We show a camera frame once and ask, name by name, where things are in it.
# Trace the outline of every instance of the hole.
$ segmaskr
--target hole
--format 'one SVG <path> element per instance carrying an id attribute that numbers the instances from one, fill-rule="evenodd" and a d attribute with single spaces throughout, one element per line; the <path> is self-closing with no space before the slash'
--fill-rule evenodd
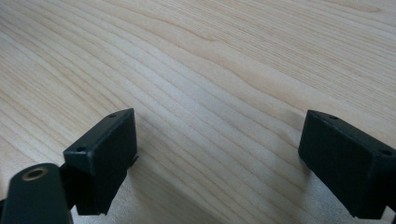
<path id="1" fill-rule="evenodd" d="M 45 175 L 47 172 L 48 172 L 47 168 L 38 167 L 38 168 L 35 168 L 33 170 L 26 172 L 22 176 L 22 179 L 24 181 L 36 180 L 36 179 L 40 178 L 41 176 Z"/>
<path id="2" fill-rule="evenodd" d="M 27 176 L 29 178 L 35 178 L 35 177 L 38 177 L 38 176 L 40 176 L 42 174 L 43 174 L 43 170 L 34 170 L 31 173 L 29 173 Z"/>
<path id="3" fill-rule="evenodd" d="M 379 149 L 379 152 L 386 155 L 386 156 L 391 156 L 392 152 L 386 149 Z"/>
<path id="4" fill-rule="evenodd" d="M 85 149 L 87 149 L 86 147 L 78 147 L 77 149 L 76 149 L 76 151 L 77 152 L 82 152 L 82 151 L 85 151 Z"/>

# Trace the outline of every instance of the light wood tabletop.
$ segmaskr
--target light wood tabletop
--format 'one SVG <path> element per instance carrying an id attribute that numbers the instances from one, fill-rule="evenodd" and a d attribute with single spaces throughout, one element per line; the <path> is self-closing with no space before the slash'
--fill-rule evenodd
<path id="1" fill-rule="evenodd" d="M 390 223 L 353 218 L 297 148 L 308 109 L 396 147 L 395 75 L 394 0 L 2 0 L 0 199 L 132 107 L 140 158 L 75 223 Z"/>

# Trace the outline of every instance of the black plastic bracket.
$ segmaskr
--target black plastic bracket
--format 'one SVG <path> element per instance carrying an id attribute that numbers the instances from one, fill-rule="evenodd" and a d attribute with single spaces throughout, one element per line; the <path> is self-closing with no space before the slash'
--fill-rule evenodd
<path id="1" fill-rule="evenodd" d="M 299 154 L 353 217 L 396 211 L 396 150 L 345 121 L 309 110 Z"/>
<path id="2" fill-rule="evenodd" d="M 64 151 L 61 168 L 42 163 L 12 177 L 0 223 L 71 223 L 74 205 L 80 215 L 107 214 L 136 153 L 134 110 L 106 116 Z"/>

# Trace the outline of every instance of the black plastic part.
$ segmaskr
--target black plastic part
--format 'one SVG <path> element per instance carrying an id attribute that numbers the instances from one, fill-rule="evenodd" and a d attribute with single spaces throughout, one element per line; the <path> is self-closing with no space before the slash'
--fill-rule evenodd
<path id="1" fill-rule="evenodd" d="M 14 175 L 1 223 L 72 223 L 58 166 L 42 163 Z"/>
<path id="2" fill-rule="evenodd" d="M 332 115 L 309 110 L 299 154 L 353 217 L 396 209 L 396 150 Z"/>
<path id="3" fill-rule="evenodd" d="M 61 167 L 69 208 L 80 215 L 107 214 L 127 169 L 136 160 L 134 110 L 111 114 L 64 151 Z"/>

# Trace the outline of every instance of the wood grain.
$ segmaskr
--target wood grain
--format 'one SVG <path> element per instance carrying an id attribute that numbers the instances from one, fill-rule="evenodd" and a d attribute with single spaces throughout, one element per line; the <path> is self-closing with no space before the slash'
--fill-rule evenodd
<path id="1" fill-rule="evenodd" d="M 133 107 L 140 159 L 76 223 L 372 223 L 297 147 L 307 109 L 396 147 L 395 62 L 392 0 L 3 0 L 0 198 Z"/>

